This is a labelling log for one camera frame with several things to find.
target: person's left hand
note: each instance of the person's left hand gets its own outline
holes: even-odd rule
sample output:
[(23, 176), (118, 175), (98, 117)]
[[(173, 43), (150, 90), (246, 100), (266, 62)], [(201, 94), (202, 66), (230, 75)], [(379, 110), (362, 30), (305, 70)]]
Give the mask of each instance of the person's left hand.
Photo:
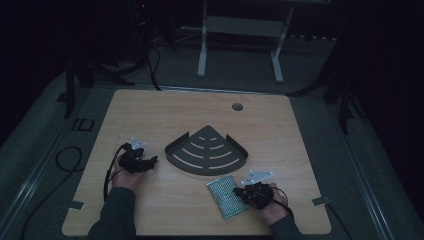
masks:
[(112, 187), (124, 187), (135, 192), (135, 189), (137, 188), (140, 180), (143, 178), (146, 172), (130, 174), (125, 171), (125, 169), (122, 169), (121, 166), (119, 166), (120, 160), (121, 157), (116, 159), (114, 164), (115, 170), (111, 174), (111, 176), (114, 176), (112, 178)]

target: wooden table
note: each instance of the wooden table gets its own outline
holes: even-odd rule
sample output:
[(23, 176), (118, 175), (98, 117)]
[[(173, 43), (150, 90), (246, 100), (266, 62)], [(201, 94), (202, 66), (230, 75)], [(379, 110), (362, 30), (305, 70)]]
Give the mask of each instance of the wooden table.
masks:
[[(241, 103), (243, 110), (233, 110), (234, 103)], [(206, 125), (223, 137), (229, 134), (249, 153), (246, 165), (231, 173), (239, 186), (249, 170), (272, 171), (275, 176), (265, 182), (275, 182), (286, 192), (301, 232), (330, 232), (325, 207), (311, 201), (321, 195), (287, 97), (118, 90), (74, 197), (84, 208), (69, 209), (63, 233), (86, 235), (99, 219), (106, 170), (119, 146), (136, 137), (148, 144), (145, 158), (159, 156), (137, 191), (137, 235), (269, 234), (254, 209), (224, 220), (206, 186), (219, 176), (186, 173), (166, 159), (169, 143)]]

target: sleeve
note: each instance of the sleeve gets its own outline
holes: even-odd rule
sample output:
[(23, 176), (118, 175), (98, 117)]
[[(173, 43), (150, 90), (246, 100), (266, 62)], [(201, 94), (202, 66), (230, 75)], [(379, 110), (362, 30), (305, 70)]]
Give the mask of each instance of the sleeve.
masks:
[(304, 240), (305, 237), (299, 231), (293, 218), (286, 216), (273, 223), (271, 233), (275, 240)]
[(89, 240), (135, 239), (135, 195), (127, 188), (112, 188), (100, 213), (100, 220), (90, 229)]

